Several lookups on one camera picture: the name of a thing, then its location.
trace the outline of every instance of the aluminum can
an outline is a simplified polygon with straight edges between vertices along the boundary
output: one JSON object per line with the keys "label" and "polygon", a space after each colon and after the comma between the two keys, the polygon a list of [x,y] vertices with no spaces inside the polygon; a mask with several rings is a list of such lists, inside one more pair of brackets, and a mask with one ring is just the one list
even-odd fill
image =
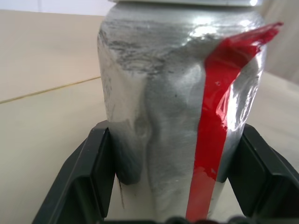
{"label": "aluminum can", "polygon": [[208,78],[217,67],[211,55],[263,19],[250,7],[258,1],[164,2],[110,10],[98,35],[100,71],[126,218],[195,221],[212,213],[227,178],[265,47],[228,84],[226,65]]}

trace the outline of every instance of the dented can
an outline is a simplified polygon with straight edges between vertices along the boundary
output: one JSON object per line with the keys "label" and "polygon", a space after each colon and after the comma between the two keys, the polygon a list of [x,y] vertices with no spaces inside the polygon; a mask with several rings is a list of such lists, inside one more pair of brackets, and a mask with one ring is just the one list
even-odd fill
{"label": "dented can", "polygon": [[259,29],[259,1],[164,2],[110,10],[101,78],[126,218],[196,221],[227,178],[276,29]]}

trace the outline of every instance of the wall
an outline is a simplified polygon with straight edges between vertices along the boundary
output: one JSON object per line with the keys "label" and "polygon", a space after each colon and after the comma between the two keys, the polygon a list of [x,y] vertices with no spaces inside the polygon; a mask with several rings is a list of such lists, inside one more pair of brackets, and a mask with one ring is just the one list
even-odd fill
{"label": "wall", "polygon": [[113,5],[108,0],[0,0],[0,9],[82,15],[106,15]]}

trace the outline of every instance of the can lid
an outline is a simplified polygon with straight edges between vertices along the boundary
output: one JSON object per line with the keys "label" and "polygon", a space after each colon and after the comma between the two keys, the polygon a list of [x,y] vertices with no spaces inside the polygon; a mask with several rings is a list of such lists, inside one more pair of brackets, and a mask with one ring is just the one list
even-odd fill
{"label": "can lid", "polygon": [[110,0],[113,2],[120,1],[139,1],[139,2],[159,2],[159,3],[177,3],[189,5],[206,5],[206,6],[259,6],[263,0]]}

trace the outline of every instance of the black holder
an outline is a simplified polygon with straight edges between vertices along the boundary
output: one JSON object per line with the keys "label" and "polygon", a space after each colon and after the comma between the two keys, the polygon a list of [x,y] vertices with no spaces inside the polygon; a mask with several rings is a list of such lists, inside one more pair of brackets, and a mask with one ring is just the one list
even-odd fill
{"label": "black holder", "polygon": [[[112,142],[103,121],[65,161],[33,224],[155,224],[104,221],[114,177]],[[229,224],[299,224],[299,174],[250,125],[244,128],[228,179],[246,216],[233,218]],[[189,222],[171,218],[166,223]]]}

